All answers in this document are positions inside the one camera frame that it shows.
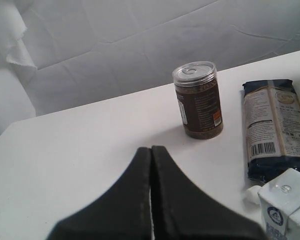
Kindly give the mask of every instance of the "brown can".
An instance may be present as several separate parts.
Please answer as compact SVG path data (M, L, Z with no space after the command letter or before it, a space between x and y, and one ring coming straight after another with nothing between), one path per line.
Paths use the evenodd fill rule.
M172 73L185 133L195 139L211 139L221 133L221 114L216 65L196 61Z

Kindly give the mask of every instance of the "white carton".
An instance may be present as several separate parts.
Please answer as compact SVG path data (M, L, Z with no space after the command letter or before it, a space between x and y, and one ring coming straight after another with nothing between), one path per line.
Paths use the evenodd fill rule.
M258 192L272 240L300 240L300 172L290 168Z

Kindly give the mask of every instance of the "table surface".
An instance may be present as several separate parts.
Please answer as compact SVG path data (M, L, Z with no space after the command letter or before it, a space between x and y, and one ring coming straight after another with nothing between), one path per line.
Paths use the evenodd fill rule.
M166 146L184 173L230 209L261 223L244 200L242 84L292 79L300 51L218 72L223 132L185 135L173 84L13 123L0 137L0 240L42 240L55 223L102 195L140 146Z

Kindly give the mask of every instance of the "white backdrop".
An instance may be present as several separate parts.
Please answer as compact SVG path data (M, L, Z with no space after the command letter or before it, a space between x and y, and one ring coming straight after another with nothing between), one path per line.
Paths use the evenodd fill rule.
M300 0L37 0L22 17L39 115L171 83L188 62L300 50Z

